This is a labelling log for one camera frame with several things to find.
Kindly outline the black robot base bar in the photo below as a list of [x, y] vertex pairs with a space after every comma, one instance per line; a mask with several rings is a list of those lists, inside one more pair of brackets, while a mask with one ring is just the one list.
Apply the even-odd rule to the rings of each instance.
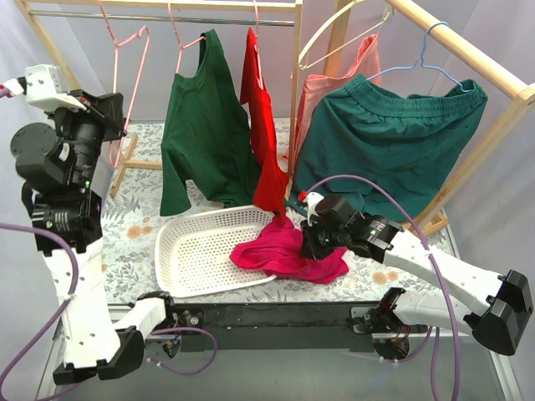
[[172, 326], [150, 336], [177, 352], [342, 349], [406, 358], [424, 325], [404, 327], [381, 317], [377, 302], [250, 302], [176, 304]]

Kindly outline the magenta t shirt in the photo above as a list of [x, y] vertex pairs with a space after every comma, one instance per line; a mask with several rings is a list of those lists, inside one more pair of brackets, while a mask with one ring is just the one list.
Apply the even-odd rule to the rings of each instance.
[[234, 247], [230, 260], [243, 270], [327, 285], [349, 272], [345, 249], [319, 261], [300, 255], [303, 233], [286, 216], [276, 215], [253, 241]]

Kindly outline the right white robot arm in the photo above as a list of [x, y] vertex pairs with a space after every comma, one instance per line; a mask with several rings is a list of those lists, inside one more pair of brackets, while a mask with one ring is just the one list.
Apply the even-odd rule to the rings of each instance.
[[337, 250], [392, 266], [446, 290], [440, 296], [391, 288], [361, 324], [371, 330], [397, 332], [414, 325], [455, 328], [482, 346], [505, 356], [516, 353], [533, 313], [528, 279], [482, 269], [422, 241], [383, 216], [357, 212], [340, 195], [303, 193], [307, 218], [301, 254], [315, 261]]

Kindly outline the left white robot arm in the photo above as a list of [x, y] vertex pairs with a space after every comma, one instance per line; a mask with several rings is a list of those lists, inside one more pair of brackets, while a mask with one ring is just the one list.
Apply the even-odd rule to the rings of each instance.
[[38, 252], [59, 300], [65, 337], [57, 385], [89, 378], [122, 378], [143, 361], [153, 332], [172, 332], [178, 315], [167, 292], [140, 296], [119, 321], [110, 317], [104, 289], [102, 200], [92, 180], [105, 142], [125, 136], [122, 94], [63, 94], [44, 110], [45, 123], [23, 126], [10, 150], [23, 179], [22, 202]]

